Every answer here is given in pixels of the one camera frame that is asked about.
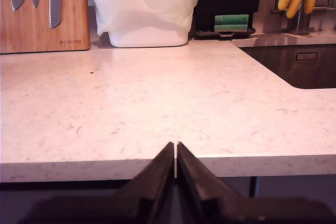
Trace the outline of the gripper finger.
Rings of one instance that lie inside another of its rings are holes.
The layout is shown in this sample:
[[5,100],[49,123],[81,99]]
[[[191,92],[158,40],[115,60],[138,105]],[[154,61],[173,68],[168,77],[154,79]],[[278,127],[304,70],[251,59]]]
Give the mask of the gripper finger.
[[174,179],[174,144],[169,142],[145,169],[114,196],[113,223],[155,223]]
[[212,174],[182,142],[177,145],[177,178],[197,223],[238,223],[238,192]]

